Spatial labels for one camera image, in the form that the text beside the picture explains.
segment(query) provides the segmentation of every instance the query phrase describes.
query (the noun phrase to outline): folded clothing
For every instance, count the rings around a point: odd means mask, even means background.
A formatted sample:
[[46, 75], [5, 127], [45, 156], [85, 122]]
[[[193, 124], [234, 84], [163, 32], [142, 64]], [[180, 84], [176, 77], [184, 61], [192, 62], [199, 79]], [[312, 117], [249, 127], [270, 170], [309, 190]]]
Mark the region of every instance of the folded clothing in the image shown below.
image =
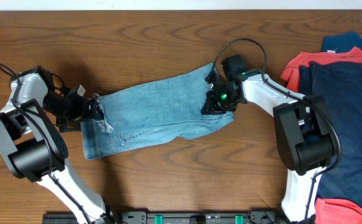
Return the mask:
[[233, 113], [202, 115], [204, 78], [212, 63], [190, 73], [134, 86], [96, 99], [104, 120], [81, 123], [86, 159], [96, 159], [176, 138], [194, 139], [234, 120]]
[[300, 68], [300, 92], [325, 98], [342, 148], [339, 165], [322, 175], [318, 197], [348, 199], [362, 207], [362, 64], [309, 65]]
[[343, 199], [320, 199], [315, 202], [316, 224], [362, 224], [362, 208]]
[[362, 50], [362, 38], [355, 32], [347, 32], [338, 35], [329, 35], [323, 38], [322, 52], [345, 53], [353, 47]]
[[310, 62], [317, 62], [321, 65], [327, 65], [334, 62], [358, 62], [362, 63], [362, 50], [354, 47], [347, 53], [307, 53], [301, 52], [293, 58], [283, 69], [281, 78], [288, 81], [287, 88], [292, 91], [298, 91], [300, 85], [300, 66], [309, 66]]

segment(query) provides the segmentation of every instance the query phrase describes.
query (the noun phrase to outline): white wall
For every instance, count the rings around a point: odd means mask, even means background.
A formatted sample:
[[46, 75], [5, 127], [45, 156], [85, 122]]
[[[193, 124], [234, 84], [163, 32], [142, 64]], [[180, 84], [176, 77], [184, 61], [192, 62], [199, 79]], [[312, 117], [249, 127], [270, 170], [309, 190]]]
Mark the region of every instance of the white wall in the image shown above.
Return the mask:
[[362, 0], [0, 0], [0, 11], [362, 9]]

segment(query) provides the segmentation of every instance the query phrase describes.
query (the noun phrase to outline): denim fabric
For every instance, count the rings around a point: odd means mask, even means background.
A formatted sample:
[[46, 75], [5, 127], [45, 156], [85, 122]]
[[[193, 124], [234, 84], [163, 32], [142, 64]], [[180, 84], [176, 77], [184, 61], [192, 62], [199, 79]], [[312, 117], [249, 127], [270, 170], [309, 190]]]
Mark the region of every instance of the denim fabric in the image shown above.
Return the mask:
[[354, 31], [326, 36], [323, 38], [322, 52], [334, 50], [336, 53], [345, 53], [353, 47], [359, 47], [362, 50], [362, 38]]
[[198, 138], [232, 122], [232, 112], [200, 114], [210, 90], [204, 78], [211, 66], [110, 95], [97, 95], [104, 120], [81, 123], [86, 159], [163, 144], [178, 136]]
[[348, 199], [362, 207], [362, 64], [311, 62], [300, 72], [305, 75], [301, 93], [325, 98], [342, 147], [338, 167], [322, 175], [318, 196]]

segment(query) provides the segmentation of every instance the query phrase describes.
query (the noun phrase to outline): wooden table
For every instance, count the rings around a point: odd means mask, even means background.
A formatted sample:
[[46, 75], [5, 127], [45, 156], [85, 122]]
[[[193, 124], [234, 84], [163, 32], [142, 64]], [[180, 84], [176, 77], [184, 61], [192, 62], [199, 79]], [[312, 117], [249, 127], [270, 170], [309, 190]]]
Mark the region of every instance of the wooden table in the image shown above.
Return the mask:
[[[318, 52], [324, 35], [355, 30], [362, 11], [61, 11], [0, 12], [0, 62], [17, 72], [42, 65], [68, 86], [101, 95], [180, 75], [211, 62], [228, 41], [249, 37], [268, 52], [277, 81], [299, 52]], [[242, 54], [262, 66], [253, 44], [239, 43], [222, 58]], [[8, 100], [0, 72], [0, 109]], [[120, 210], [242, 211], [277, 207], [286, 168], [272, 118], [240, 105], [235, 122], [208, 136], [86, 161], [81, 133], [65, 133], [69, 160], [82, 179]], [[41, 223], [45, 212], [66, 212], [51, 192], [11, 175], [0, 156], [0, 223]]]

